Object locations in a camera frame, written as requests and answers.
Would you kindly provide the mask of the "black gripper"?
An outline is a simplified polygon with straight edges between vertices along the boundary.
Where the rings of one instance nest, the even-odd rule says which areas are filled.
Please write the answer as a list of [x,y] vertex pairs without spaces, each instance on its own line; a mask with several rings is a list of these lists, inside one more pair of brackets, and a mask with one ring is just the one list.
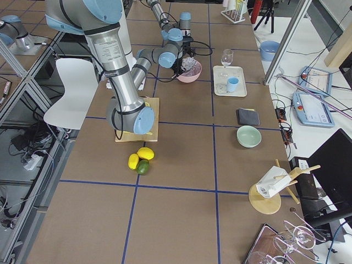
[[182,75],[183,72],[185,72],[184,67],[182,66],[183,63],[183,58],[177,58],[174,64],[171,67],[171,70],[173,71],[172,79],[175,79],[176,77],[179,77]]
[[189,55],[194,57],[194,48],[191,47],[191,43],[194,41],[192,37],[183,37],[182,52],[183,56]]

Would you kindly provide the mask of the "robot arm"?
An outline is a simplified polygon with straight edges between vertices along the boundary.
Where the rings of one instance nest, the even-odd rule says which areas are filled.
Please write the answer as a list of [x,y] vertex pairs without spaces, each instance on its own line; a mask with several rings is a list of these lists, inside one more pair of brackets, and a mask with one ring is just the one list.
[[118,32],[125,17],[122,1],[46,1],[47,25],[57,31],[84,35],[90,51],[108,78],[114,97],[107,108],[109,124],[120,131],[148,133],[155,113],[138,95],[138,88],[152,63],[171,68],[183,56],[183,33],[163,15],[159,1],[148,1],[162,29],[166,44],[143,49],[133,67],[129,67],[122,38]]
[[165,12],[159,1],[146,1],[147,6],[153,11],[164,41],[173,41],[181,44],[182,55],[188,54],[194,57],[195,49],[190,45],[193,42],[191,36],[191,14],[182,12],[179,20],[173,18],[169,13]]

